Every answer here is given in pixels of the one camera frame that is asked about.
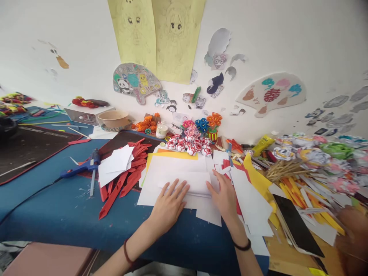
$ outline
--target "wooden stick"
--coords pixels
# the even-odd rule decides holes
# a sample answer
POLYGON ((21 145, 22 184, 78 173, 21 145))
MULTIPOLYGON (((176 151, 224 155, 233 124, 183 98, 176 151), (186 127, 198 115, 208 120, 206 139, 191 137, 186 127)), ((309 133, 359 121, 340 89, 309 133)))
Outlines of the wooden stick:
POLYGON ((72 129, 71 127, 68 127, 68 129, 71 129, 72 131, 75 131, 76 133, 79 133, 80 135, 86 137, 87 139, 90 139, 88 136, 84 135, 83 133, 80 133, 79 131, 76 131, 75 129, 72 129))

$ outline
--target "glue tube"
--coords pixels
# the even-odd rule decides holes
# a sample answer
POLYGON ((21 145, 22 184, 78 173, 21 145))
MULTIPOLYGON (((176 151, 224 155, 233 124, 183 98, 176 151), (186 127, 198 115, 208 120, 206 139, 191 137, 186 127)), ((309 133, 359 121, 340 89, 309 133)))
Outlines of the glue tube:
POLYGON ((257 157, 261 155, 261 152, 265 150, 268 146, 272 145, 279 133, 277 131, 271 131, 271 134, 264 135, 259 142, 253 148, 253 156, 257 157))

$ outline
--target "glue gun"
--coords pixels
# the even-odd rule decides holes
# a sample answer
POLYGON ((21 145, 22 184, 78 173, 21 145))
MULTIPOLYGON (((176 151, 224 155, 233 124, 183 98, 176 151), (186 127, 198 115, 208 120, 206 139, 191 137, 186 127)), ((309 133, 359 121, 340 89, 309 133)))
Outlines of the glue gun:
POLYGON ((61 174, 60 174, 60 177, 62 178, 68 178, 68 177, 71 177, 71 176, 74 176, 78 173, 81 173, 83 171, 96 171, 99 167, 99 164, 100 164, 100 155, 99 155, 99 150, 98 149, 95 149, 93 152, 92 152, 92 156, 91 158, 86 161, 85 163, 77 166, 75 169, 70 169, 70 170, 65 170, 65 171, 62 171, 61 174))

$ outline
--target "tan bowl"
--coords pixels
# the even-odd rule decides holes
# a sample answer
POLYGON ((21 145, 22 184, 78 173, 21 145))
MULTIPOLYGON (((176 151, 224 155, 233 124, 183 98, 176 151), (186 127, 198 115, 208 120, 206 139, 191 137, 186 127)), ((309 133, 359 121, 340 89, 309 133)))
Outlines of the tan bowl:
POLYGON ((119 128, 129 124, 127 116, 127 112, 111 110, 99 114, 98 118, 107 128, 119 128))

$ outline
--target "box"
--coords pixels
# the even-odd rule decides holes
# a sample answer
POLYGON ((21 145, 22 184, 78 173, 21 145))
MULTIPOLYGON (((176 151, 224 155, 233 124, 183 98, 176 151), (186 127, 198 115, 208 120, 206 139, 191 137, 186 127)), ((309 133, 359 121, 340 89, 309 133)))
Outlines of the box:
POLYGON ((115 107, 88 108, 71 104, 68 107, 64 107, 64 109, 69 118, 74 122, 100 126, 102 122, 98 119, 98 115, 105 111, 115 110, 115 107))

